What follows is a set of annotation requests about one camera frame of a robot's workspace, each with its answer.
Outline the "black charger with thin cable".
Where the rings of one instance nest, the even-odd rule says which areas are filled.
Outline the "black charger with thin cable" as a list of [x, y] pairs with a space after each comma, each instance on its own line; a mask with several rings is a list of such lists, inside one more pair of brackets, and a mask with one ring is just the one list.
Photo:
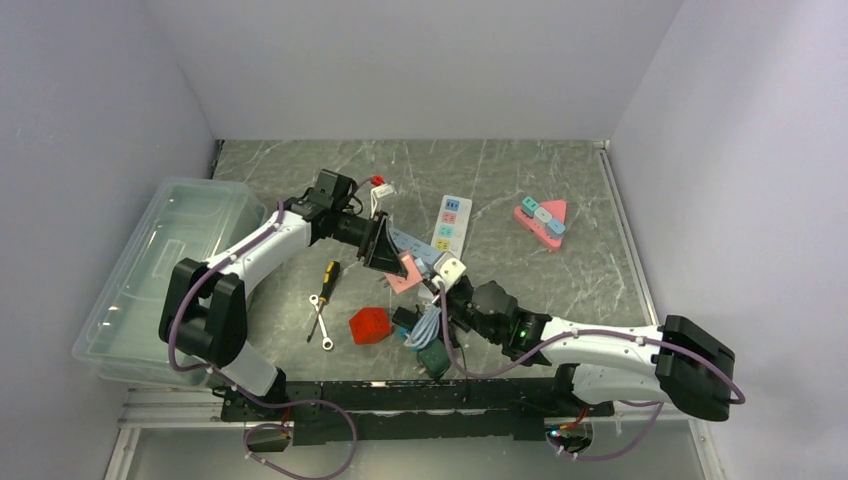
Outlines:
[[462, 375], [461, 403], [465, 405], [471, 396], [470, 377], [466, 373], [468, 364], [465, 348], [458, 337], [457, 329], [453, 325], [449, 325], [442, 330], [440, 339], [453, 368]]

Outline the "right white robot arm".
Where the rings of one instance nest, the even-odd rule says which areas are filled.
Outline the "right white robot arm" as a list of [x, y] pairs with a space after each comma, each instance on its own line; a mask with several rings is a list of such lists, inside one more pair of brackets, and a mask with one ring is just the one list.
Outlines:
[[475, 287], [466, 276], [441, 278], [433, 291], [442, 326], [453, 320], [501, 348], [509, 363], [470, 372], [475, 379], [518, 367], [550, 366], [564, 378], [551, 388], [557, 411], [574, 415], [612, 401], [670, 403], [700, 420], [724, 422], [746, 396], [734, 382], [733, 350], [685, 316], [659, 325], [605, 327], [533, 312], [498, 283]]

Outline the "light blue power strip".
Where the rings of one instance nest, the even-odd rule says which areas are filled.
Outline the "light blue power strip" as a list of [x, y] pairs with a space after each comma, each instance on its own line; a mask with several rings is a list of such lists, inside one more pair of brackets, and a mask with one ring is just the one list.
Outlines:
[[439, 256], [442, 254], [440, 250], [424, 242], [410, 234], [403, 232], [394, 227], [389, 228], [391, 240], [399, 252], [408, 252], [416, 259], [420, 259], [424, 264], [432, 267]]

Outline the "pink triangular power strip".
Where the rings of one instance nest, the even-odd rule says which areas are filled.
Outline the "pink triangular power strip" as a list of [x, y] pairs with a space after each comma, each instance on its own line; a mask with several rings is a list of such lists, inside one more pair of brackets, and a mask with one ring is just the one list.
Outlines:
[[513, 209], [513, 219], [547, 250], [558, 251], [567, 230], [565, 200], [537, 201], [527, 196]]

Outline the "teal blue plug adapter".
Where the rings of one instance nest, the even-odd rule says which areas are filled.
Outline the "teal blue plug adapter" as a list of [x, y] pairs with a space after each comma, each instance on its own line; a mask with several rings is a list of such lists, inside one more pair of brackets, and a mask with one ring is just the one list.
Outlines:
[[395, 327], [398, 335], [404, 341], [407, 341], [419, 319], [420, 312], [418, 310], [397, 307], [392, 313], [390, 321]]

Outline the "pink socket adapter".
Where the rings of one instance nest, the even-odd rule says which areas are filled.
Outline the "pink socket adapter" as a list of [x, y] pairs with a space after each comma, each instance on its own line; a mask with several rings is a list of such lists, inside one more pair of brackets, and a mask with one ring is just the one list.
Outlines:
[[390, 288], [396, 293], [404, 293], [413, 287], [419, 285], [423, 280], [423, 275], [416, 263], [417, 258], [410, 252], [405, 251], [400, 255], [401, 265], [405, 269], [405, 274], [386, 273], [385, 279]]

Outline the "red cube socket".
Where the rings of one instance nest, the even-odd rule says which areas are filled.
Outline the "red cube socket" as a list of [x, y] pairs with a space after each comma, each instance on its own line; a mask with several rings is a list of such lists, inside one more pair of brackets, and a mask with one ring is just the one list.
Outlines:
[[386, 309], [365, 307], [349, 320], [349, 328], [356, 345], [379, 343], [392, 333], [392, 324]]

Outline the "dark green cube socket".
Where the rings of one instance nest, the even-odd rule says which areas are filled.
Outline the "dark green cube socket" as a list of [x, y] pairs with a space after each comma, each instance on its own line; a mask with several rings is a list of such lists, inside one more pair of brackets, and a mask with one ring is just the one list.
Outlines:
[[433, 340], [425, 348], [419, 350], [416, 353], [416, 358], [425, 374], [436, 381], [440, 380], [452, 366], [447, 348], [439, 339]]

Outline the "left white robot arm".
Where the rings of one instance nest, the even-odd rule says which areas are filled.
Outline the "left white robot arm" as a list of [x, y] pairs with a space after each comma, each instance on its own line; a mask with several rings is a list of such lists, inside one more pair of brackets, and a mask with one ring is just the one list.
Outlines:
[[369, 269], [406, 276], [390, 214], [356, 210], [360, 182], [323, 169], [313, 186], [280, 200], [255, 231], [205, 260], [185, 258], [172, 270], [158, 327], [172, 370], [218, 375], [248, 398], [264, 420], [287, 406], [286, 374], [248, 341], [247, 300], [278, 267], [323, 239], [355, 248]]

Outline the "teal green charger plug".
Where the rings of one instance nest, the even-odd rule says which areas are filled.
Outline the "teal green charger plug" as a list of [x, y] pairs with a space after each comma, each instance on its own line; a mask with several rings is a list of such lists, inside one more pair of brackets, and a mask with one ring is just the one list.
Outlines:
[[539, 204], [532, 197], [527, 196], [521, 201], [520, 209], [522, 213], [528, 218], [533, 218], [536, 210], [539, 208]]

